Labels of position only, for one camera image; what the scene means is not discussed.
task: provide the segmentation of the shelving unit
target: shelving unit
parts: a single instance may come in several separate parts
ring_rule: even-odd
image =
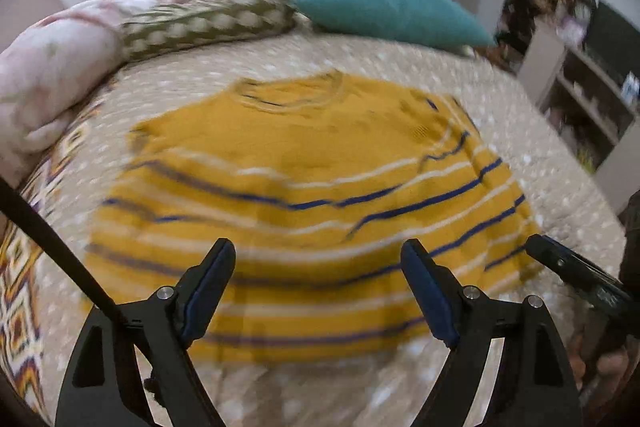
[[[602,157],[594,179],[613,211],[620,213],[640,189],[640,118],[626,105],[618,84],[588,54],[565,44],[555,27],[542,20],[536,20],[536,32],[517,78],[540,111],[545,112],[554,97],[564,96],[587,129],[593,129]]]

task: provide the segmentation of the metal screw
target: metal screw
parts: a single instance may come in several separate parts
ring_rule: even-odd
[[[529,303],[529,306],[532,306],[533,308],[542,308],[542,305],[544,304],[542,299],[537,295],[529,295],[529,297],[527,297],[527,302]]]
[[[160,288],[156,292],[156,296],[158,296],[158,298],[162,299],[163,301],[171,298],[173,294],[174,294],[174,289],[171,288],[171,286],[162,286],[162,288]]]
[[[478,299],[480,296],[480,290],[475,286],[465,286],[462,293],[467,299],[471,300]]]

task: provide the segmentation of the bed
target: bed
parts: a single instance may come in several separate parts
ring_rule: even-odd
[[[240,77],[272,80],[334,68],[456,95],[486,144],[511,166],[543,231],[617,273],[622,228],[513,77],[482,59],[316,34],[305,27],[276,38],[204,46],[122,68],[84,105],[23,195],[82,258],[92,211],[129,160],[125,136],[135,123],[214,94]],[[11,227],[2,245],[0,273],[0,339],[5,340],[0,361],[21,396],[42,415],[54,417],[66,363],[84,321],[81,295]],[[548,270],[501,298],[521,301],[532,293],[545,300],[567,340],[580,302]],[[488,362],[494,377],[498,348],[496,341]],[[444,344],[425,337],[357,359],[271,367],[198,363],[197,370],[229,426],[408,425],[446,356]],[[468,425],[482,418],[491,374],[485,372]],[[161,408],[156,406],[154,413],[156,421],[166,423]]]

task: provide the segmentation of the television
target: television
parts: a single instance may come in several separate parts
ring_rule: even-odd
[[[584,50],[618,85],[629,71],[640,78],[640,30],[603,1],[591,17]]]

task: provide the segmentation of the green patterned bolster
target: green patterned bolster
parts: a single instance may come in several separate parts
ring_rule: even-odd
[[[166,4],[122,26],[129,62],[165,53],[288,31],[294,10],[287,0],[193,0]]]

